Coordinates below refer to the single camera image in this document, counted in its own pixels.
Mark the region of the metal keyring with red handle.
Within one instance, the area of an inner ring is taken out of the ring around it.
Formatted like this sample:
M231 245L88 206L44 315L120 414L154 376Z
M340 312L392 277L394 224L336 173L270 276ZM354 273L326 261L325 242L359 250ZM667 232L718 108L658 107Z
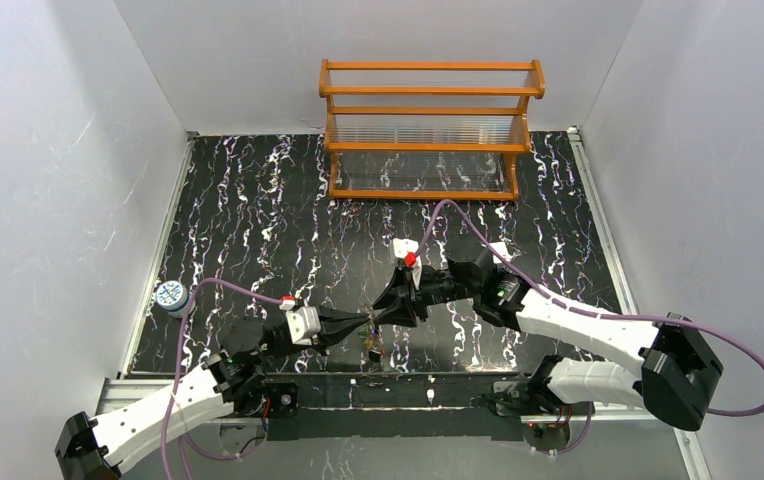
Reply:
M373 363L380 363L384 356L381 331L374 320L374 311L370 308L366 308L364 313L367 315L368 319L358 329L358 336L363 341L368 360Z

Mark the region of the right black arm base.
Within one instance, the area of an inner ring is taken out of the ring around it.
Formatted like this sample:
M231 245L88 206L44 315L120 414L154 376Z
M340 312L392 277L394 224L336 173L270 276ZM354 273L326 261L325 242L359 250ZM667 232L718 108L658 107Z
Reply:
M501 418L517 418L529 448L551 457L572 451L585 437L596 408L591 402L568 404L528 378L495 381L473 401Z

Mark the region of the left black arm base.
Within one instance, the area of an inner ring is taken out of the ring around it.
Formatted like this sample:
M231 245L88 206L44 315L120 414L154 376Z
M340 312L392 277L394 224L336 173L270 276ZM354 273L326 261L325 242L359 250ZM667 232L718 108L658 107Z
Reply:
M235 397L234 413L241 417L293 418L298 411L298 397L296 383L264 381Z

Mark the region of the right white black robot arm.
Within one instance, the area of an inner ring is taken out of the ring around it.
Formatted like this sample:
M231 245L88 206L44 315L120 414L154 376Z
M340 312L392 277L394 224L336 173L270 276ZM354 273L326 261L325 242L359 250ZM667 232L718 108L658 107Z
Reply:
M413 327L427 318L430 306L462 299L471 300L474 312L493 326L551 337L596 357L545 356L524 383L492 395L501 413L615 403L643 408L680 430L702 426L723 365L698 331L676 318L616 320L607 310L537 290L488 250L473 259L450 259L442 270L406 253L373 304L374 321Z

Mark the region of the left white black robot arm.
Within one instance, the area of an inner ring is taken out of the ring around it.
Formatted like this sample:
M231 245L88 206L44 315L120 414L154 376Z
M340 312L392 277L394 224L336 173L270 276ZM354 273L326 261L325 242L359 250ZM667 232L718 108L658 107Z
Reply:
M266 386L267 366L305 349L324 353L372 319L370 313L300 306L271 322L233 322L218 352L178 380L122 408L67 419L54 449L63 478L119 479L203 423L227 415L263 418L278 410L282 395Z

